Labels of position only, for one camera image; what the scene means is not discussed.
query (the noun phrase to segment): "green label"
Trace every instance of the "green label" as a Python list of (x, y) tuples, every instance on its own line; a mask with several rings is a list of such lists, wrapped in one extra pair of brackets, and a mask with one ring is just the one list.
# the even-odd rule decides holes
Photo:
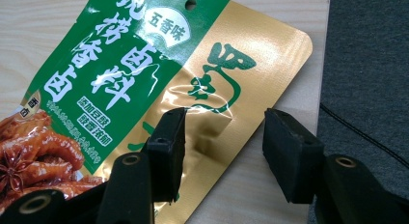
[(90, 0), (41, 67), (52, 127), (82, 147), (94, 173), (191, 56), (228, 0)]

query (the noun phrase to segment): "black cable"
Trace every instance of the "black cable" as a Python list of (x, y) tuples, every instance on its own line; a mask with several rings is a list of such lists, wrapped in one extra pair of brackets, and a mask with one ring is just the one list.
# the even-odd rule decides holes
[(374, 146), (378, 147), (380, 150), (384, 151), (385, 153), (389, 154), (391, 157), (396, 159), (399, 163), (401, 163), (403, 166), (405, 166), (407, 169), (409, 169), (409, 162), (406, 161), (404, 158), (400, 157), (397, 153), (386, 147), (385, 145), (379, 143), (377, 140), (373, 139), (369, 135), (363, 133), (361, 130), (359, 130), (357, 127), (353, 126), (340, 116), (338, 116), (336, 113), (334, 113), (332, 110), (330, 110), (328, 107), (326, 107), (322, 102), (319, 104), (319, 108), (321, 108), (325, 113), (327, 113), (329, 116), (343, 124), (344, 126), (348, 127), (352, 131), (354, 131), (356, 134), (359, 136), (363, 137), (365, 140), (369, 141), (371, 144)]

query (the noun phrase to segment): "black clamp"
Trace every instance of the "black clamp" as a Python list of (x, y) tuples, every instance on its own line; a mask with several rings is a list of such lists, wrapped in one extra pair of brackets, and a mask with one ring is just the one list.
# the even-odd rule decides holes
[(318, 223), (409, 223), (409, 202), (387, 192), (350, 156), (324, 155), (324, 145), (289, 114), (265, 112), (263, 153), (286, 200), (310, 204)]

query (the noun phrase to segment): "hang hole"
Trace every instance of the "hang hole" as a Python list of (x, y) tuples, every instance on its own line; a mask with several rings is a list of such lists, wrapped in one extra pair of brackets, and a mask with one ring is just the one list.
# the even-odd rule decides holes
[(187, 0), (186, 4), (184, 4), (184, 8), (187, 11), (192, 11), (192, 10), (194, 10), (196, 8), (196, 5), (197, 5), (196, 0)]

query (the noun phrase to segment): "snack package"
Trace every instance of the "snack package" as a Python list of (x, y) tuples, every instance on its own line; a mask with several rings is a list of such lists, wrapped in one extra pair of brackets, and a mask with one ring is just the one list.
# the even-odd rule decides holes
[(163, 113), (188, 107), (179, 199), (155, 206), (157, 223), (184, 222), (311, 53), (305, 33), (230, 0), (90, 0), (0, 127), (17, 126), (0, 139), (10, 151), (2, 162), (18, 157), (23, 136), (55, 137), (58, 154), (21, 158), (71, 168), (38, 182), (25, 172), (4, 187), (98, 184), (119, 155), (141, 150)]

